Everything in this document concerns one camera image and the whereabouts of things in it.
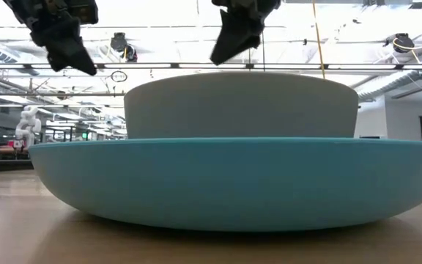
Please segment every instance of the ceiling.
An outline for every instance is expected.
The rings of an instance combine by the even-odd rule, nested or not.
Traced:
[[[363,6],[354,4],[318,4],[317,23],[322,40],[322,55],[330,64],[385,64],[414,60],[411,53],[398,54],[385,39],[395,33],[408,33],[422,54],[422,9],[408,4]],[[129,44],[138,51],[138,63],[190,62],[210,63],[209,56],[221,26],[219,8],[210,0],[97,0],[99,23],[83,26],[84,44],[96,63],[119,62],[118,54],[109,51],[114,32],[126,33]],[[320,63],[317,35],[311,4],[282,4],[266,20],[264,45],[245,51],[233,63]],[[30,39],[29,30],[19,24],[11,10],[0,0],[0,51],[17,63],[46,63],[46,52]],[[140,84],[161,78],[196,74],[216,69],[128,69],[127,81],[116,83],[109,78],[114,70],[89,77],[75,70],[55,73],[37,70],[30,76],[16,70],[1,70],[0,78],[38,92],[127,92]],[[310,73],[321,77],[320,73]],[[373,74],[331,73],[327,78],[355,86]],[[119,97],[71,98],[75,103],[122,105]],[[123,115],[122,109],[108,109],[108,114]]]

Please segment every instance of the wooden table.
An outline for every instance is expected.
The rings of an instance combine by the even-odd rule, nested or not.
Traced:
[[[422,205],[335,230],[185,232],[89,216],[50,194],[33,171],[0,172],[0,263],[422,264]]]

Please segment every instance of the desk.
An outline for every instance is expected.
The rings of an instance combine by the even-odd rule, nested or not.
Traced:
[[[0,263],[422,264],[422,205],[334,230],[185,232],[89,216],[55,198],[33,171],[0,172]]]

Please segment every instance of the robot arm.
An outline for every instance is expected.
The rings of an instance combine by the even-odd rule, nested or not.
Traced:
[[[19,22],[32,31],[35,44],[46,47],[55,71],[68,66],[95,75],[97,70],[82,43],[80,25],[96,24],[95,0],[3,0]],[[281,0],[211,0],[221,10],[223,26],[211,55],[222,64],[248,48],[260,45],[265,18]]]

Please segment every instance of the teal bowl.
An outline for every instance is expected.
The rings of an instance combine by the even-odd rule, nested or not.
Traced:
[[[422,203],[422,142],[130,139],[30,147],[46,188],[107,219],[272,232],[364,224]]]

